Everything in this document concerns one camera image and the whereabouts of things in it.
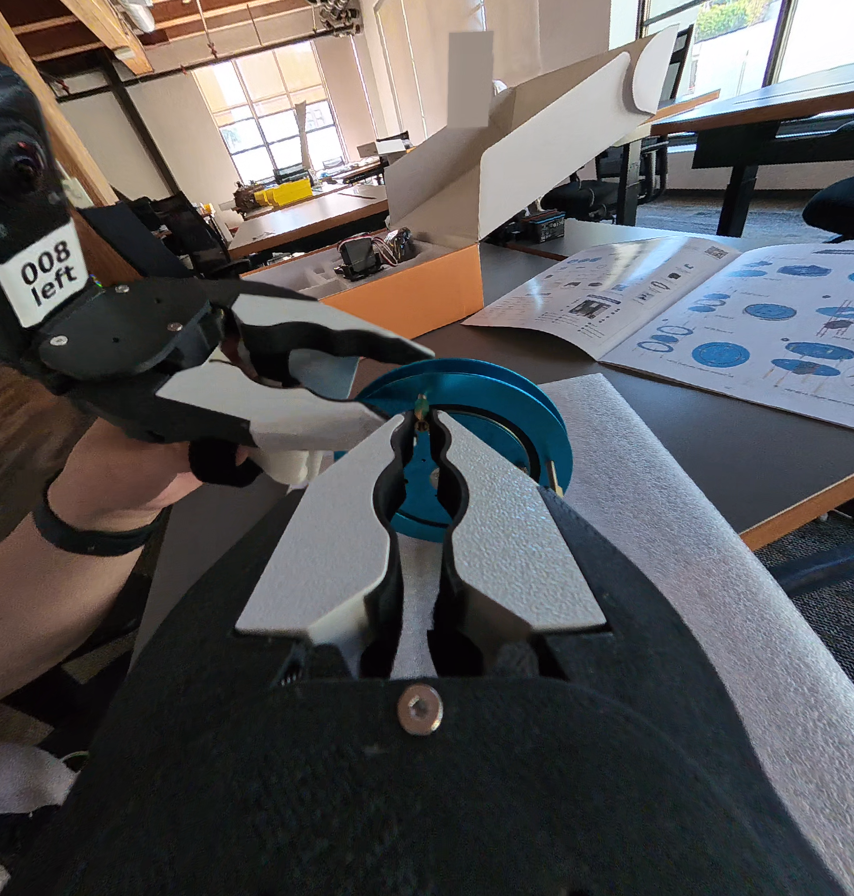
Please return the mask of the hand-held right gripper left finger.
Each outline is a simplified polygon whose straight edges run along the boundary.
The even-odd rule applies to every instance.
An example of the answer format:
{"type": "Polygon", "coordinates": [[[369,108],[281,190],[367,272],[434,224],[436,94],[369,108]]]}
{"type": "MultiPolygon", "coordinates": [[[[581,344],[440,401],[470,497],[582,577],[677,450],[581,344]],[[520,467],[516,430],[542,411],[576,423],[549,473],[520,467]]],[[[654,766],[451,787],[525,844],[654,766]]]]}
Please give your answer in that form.
{"type": "Polygon", "coordinates": [[[402,627],[403,577],[392,526],[416,442],[398,414],[304,491],[235,630],[339,650],[354,677],[387,677],[402,627]]]}

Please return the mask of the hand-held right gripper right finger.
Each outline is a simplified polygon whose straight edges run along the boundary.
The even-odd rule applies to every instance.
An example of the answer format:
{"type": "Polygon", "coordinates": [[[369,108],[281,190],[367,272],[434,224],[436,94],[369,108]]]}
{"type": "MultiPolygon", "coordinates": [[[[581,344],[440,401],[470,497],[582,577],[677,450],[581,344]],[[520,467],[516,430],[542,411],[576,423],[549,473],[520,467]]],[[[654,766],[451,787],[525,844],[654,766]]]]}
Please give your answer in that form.
{"type": "Polygon", "coordinates": [[[548,489],[445,411],[430,413],[430,449],[450,518],[429,632],[440,674],[488,674],[518,644],[604,631],[548,489]]]}

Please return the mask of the blue round metal base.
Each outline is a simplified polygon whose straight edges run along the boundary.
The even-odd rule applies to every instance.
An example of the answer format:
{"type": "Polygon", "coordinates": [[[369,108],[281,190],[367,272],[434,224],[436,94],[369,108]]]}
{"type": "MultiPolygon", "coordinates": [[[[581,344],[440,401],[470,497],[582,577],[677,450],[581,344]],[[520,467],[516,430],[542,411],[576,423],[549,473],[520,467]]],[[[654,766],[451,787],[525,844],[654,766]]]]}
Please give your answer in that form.
{"type": "MultiPolygon", "coordinates": [[[[545,464],[551,458],[559,483],[567,485],[573,454],[559,411],[531,381],[496,364],[431,359],[387,373],[366,386],[355,400],[384,413],[389,420],[413,412],[419,393],[427,395],[430,413],[450,414],[547,488],[548,506],[559,504],[559,497],[548,488],[545,464]]],[[[430,428],[420,433],[415,429],[415,435],[412,457],[404,467],[406,497],[392,522],[399,551],[401,537],[443,543],[450,524],[437,498],[438,470],[430,449],[430,428]]]]}

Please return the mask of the dark grey desk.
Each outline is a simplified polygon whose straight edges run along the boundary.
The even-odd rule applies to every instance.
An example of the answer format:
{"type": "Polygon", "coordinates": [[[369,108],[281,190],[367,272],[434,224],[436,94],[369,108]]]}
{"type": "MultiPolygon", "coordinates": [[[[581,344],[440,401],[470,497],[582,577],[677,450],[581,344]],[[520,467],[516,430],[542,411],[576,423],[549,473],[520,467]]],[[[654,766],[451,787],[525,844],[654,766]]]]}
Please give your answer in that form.
{"type": "Polygon", "coordinates": [[[500,364],[547,387],[567,422],[574,481],[589,462],[637,473],[657,441],[753,549],[854,499],[854,431],[604,367],[533,330],[452,323],[421,336],[439,357],[500,364]]]}

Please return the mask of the wood-edged black desk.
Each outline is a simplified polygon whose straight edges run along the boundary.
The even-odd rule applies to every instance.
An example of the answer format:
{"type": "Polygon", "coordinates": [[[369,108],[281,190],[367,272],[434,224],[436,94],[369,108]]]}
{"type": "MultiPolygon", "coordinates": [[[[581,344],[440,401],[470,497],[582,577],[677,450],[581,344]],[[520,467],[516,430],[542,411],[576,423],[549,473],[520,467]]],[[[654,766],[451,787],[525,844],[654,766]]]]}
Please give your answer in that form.
{"type": "Polygon", "coordinates": [[[693,169],[731,169],[716,234],[740,238],[759,167],[854,161],[854,128],[779,138],[780,126],[853,109],[854,63],[849,63],[665,115],[653,123],[652,134],[693,133],[693,169]]]}

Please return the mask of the person's left hand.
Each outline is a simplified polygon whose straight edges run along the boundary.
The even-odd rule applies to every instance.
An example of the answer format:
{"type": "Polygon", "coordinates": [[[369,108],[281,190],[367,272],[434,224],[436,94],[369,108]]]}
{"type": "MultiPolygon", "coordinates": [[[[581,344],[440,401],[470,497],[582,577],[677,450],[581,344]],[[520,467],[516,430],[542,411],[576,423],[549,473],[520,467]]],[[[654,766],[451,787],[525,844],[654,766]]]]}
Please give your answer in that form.
{"type": "Polygon", "coordinates": [[[200,486],[185,442],[141,442],[97,420],[70,452],[47,498],[54,514],[75,529],[127,532],[150,524],[200,486]]]}

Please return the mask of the black servo motor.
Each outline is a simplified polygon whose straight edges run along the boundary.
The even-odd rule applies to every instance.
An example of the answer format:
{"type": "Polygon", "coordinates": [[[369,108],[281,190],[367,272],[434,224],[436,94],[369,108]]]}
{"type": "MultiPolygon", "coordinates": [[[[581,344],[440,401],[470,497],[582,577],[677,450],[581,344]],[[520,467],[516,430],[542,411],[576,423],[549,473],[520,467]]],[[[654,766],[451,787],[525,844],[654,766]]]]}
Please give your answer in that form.
{"type": "Polygon", "coordinates": [[[383,266],[374,248],[374,239],[370,236],[345,239],[336,248],[341,263],[334,267],[334,272],[350,282],[363,280],[378,273],[383,266]]]}

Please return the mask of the grey work table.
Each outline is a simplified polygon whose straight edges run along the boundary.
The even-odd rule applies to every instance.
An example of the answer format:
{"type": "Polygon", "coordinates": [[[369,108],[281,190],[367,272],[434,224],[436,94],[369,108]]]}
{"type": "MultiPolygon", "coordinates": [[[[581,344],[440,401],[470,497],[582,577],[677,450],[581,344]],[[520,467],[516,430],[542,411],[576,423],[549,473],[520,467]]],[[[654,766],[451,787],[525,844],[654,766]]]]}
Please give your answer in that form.
{"type": "Polygon", "coordinates": [[[243,221],[228,252],[239,260],[271,250],[309,251],[348,234],[381,230],[387,217],[385,185],[346,186],[243,221]]]}

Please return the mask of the orange cardboard box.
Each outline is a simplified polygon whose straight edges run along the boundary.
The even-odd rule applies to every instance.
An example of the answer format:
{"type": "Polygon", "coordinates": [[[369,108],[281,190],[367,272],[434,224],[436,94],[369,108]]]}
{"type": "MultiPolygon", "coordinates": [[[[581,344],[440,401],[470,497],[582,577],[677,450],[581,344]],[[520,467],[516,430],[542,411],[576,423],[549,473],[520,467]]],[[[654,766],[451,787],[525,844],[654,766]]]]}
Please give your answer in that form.
{"type": "Polygon", "coordinates": [[[448,123],[384,173],[388,223],[413,260],[349,283],[323,250],[251,275],[244,322],[278,322],[277,287],[412,339],[483,307],[479,241],[654,116],[678,33],[671,26],[494,94],[487,63],[449,71],[448,123]]]}

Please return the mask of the stack of yellow bins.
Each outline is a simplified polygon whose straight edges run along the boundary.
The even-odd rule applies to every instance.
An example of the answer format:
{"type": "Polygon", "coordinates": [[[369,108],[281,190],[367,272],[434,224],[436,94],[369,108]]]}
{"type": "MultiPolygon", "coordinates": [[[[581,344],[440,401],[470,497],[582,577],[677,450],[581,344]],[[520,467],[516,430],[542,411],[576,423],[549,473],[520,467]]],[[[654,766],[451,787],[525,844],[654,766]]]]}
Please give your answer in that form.
{"type": "Polygon", "coordinates": [[[309,178],[304,177],[276,186],[258,189],[253,193],[253,198],[260,207],[283,208],[306,201],[312,198],[313,195],[309,178]]]}

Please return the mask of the white foam sheet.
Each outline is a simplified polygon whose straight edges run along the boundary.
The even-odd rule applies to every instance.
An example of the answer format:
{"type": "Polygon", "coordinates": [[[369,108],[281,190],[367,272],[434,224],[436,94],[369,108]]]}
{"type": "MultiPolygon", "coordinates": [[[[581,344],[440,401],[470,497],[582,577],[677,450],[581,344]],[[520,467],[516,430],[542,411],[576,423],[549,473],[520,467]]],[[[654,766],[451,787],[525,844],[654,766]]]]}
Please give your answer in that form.
{"type": "Polygon", "coordinates": [[[545,386],[576,448],[567,538],[608,626],[478,654],[401,538],[396,678],[437,672],[398,844],[429,894],[854,894],[854,685],[600,376],[545,386]]]}

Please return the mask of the black wristband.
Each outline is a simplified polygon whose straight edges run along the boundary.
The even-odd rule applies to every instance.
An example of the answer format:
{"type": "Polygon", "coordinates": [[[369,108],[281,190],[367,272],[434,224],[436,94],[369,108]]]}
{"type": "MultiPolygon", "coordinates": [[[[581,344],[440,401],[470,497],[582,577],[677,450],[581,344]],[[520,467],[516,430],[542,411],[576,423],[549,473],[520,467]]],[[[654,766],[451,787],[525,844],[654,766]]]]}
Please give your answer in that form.
{"type": "Polygon", "coordinates": [[[161,527],[163,511],[145,526],[129,531],[80,530],[71,526],[53,511],[49,501],[50,487],[61,472],[56,471],[45,482],[42,496],[31,512],[35,529],[41,538],[53,547],[69,554],[84,556],[104,558],[123,556],[142,549],[161,527]]]}

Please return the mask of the black-framed grid window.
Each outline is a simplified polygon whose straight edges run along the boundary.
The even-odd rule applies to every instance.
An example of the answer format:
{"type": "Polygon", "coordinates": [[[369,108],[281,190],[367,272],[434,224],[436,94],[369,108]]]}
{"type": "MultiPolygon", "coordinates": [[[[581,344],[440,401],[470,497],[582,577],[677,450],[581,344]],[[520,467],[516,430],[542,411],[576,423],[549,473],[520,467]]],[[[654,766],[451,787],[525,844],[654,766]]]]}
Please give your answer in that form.
{"type": "Polygon", "coordinates": [[[346,152],[310,41],[264,50],[193,71],[244,185],[273,180],[304,163],[296,107],[306,106],[308,170],[343,165],[346,152]]]}
{"type": "Polygon", "coordinates": [[[854,1],[647,1],[640,35],[692,28],[679,97],[731,98],[854,63],[854,1]]]}

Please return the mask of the black box with blue label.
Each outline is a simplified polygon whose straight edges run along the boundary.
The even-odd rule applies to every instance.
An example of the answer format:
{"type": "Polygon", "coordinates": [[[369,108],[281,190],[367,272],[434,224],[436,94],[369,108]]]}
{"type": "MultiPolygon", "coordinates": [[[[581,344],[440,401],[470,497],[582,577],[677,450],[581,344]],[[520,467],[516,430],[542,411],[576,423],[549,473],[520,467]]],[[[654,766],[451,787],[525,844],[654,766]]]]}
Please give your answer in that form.
{"type": "Polygon", "coordinates": [[[514,223],[514,240],[541,244],[561,239],[566,234],[566,220],[561,210],[520,215],[514,223]]]}

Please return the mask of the black saddle stool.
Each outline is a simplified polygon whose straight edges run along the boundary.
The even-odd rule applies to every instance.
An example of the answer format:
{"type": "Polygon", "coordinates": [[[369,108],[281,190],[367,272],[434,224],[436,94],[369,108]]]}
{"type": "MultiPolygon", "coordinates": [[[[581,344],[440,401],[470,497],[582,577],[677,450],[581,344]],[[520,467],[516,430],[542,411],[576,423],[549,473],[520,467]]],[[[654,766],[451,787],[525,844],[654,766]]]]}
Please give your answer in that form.
{"type": "Polygon", "coordinates": [[[802,218],[810,227],[854,240],[854,176],[817,192],[803,208],[802,218]]]}

